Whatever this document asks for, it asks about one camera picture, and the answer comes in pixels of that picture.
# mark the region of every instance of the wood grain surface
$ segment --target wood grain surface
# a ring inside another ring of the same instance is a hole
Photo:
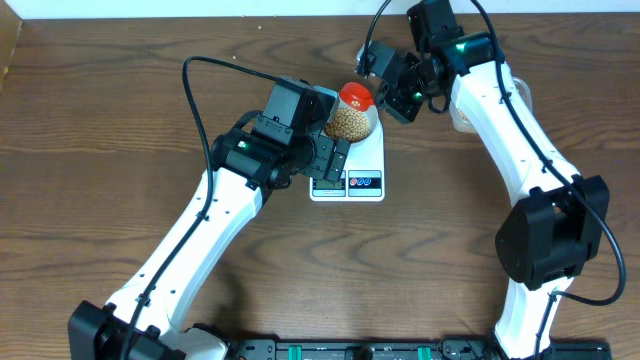
[[[552,335],[606,339],[616,359],[637,359],[640,15],[493,18],[552,141],[583,174],[606,180],[608,222],[627,261],[618,303],[562,300]],[[354,56],[370,20],[27,22],[0,97],[0,357],[68,358],[75,307],[104,303],[184,210],[204,169],[180,77],[186,56],[338,89],[359,80]],[[459,20],[484,30],[479,16]],[[412,48],[402,16],[383,17],[374,37]],[[207,64],[191,74],[210,139],[263,109],[272,87]],[[314,203],[297,177],[232,242],[186,325],[317,339],[491,331],[507,285],[493,237],[510,210],[496,166],[448,115],[425,110],[411,126],[382,118],[384,202]],[[603,239],[571,289],[603,298],[616,279]]]

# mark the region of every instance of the digital scale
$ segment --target digital scale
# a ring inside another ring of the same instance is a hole
[[[384,199],[384,131],[375,106],[369,106],[365,115],[373,124],[371,134],[351,144],[340,181],[310,180],[311,200],[373,202]]]

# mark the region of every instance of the chickpeas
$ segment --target chickpeas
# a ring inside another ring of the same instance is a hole
[[[354,143],[369,136],[369,120],[356,109],[339,108],[336,110],[335,118],[325,126],[324,131],[333,139],[344,139]]]

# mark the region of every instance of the red lid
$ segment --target red lid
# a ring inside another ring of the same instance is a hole
[[[358,111],[367,111],[373,105],[373,96],[363,85],[355,82],[346,83],[340,90],[340,99]]]

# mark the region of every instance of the white backdrop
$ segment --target white backdrop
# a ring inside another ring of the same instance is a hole
[[[23,19],[372,15],[382,0],[6,0]],[[418,0],[393,0],[385,14],[404,14]],[[475,12],[451,0],[456,13]],[[483,0],[489,13],[640,12],[640,0]]]

